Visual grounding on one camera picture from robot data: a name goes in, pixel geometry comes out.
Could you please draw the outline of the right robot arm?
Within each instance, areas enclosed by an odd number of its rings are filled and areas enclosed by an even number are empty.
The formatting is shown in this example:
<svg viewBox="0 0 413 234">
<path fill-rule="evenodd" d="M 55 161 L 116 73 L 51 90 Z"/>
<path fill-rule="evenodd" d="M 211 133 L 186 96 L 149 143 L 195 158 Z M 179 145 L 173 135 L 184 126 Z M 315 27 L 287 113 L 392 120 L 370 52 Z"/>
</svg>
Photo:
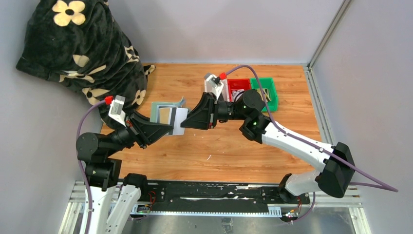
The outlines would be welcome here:
<svg viewBox="0 0 413 234">
<path fill-rule="evenodd" d="M 200 102 L 182 121 L 181 127 L 208 130 L 217 122 L 242 120 L 243 136 L 259 144 L 282 149 L 313 166 L 302 174 L 286 174 L 278 185 L 276 196 L 284 202 L 305 194 L 322 191 L 342 198 L 355 170 L 349 147 L 344 143 L 331 145 L 312 140 L 272 122 L 261 111 L 264 101 L 256 90 L 244 91 L 235 102 L 217 100 L 213 93 L 202 94 Z"/>
</svg>

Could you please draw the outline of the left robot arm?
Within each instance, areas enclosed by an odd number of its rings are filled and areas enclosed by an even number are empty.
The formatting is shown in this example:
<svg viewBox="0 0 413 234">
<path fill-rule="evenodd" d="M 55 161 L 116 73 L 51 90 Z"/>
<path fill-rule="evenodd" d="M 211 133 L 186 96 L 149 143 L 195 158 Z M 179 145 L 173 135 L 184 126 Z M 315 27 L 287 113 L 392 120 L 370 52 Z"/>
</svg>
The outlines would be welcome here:
<svg viewBox="0 0 413 234">
<path fill-rule="evenodd" d="M 145 175 L 129 173 L 123 179 L 117 202 L 112 208 L 122 161 L 110 157 L 134 145 L 145 149 L 172 130 L 173 126 L 169 124 L 154 123 L 138 112 L 133 112 L 125 118 L 125 125 L 108 135 L 87 132 L 77 138 L 77 158 L 86 164 L 84 173 L 87 209 L 83 216 L 81 233 L 123 232 L 133 206 L 142 196 L 148 194 L 148 179 Z"/>
</svg>

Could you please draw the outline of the gold card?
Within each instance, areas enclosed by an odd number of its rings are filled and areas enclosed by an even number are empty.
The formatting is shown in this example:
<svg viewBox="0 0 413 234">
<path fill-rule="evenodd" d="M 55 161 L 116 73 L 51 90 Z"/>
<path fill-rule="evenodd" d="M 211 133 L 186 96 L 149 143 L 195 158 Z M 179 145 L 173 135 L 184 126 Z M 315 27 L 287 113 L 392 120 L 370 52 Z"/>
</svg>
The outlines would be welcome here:
<svg viewBox="0 0 413 234">
<path fill-rule="evenodd" d="M 159 109 L 158 120 L 161 124 L 170 124 L 171 107 L 162 107 Z"/>
</svg>

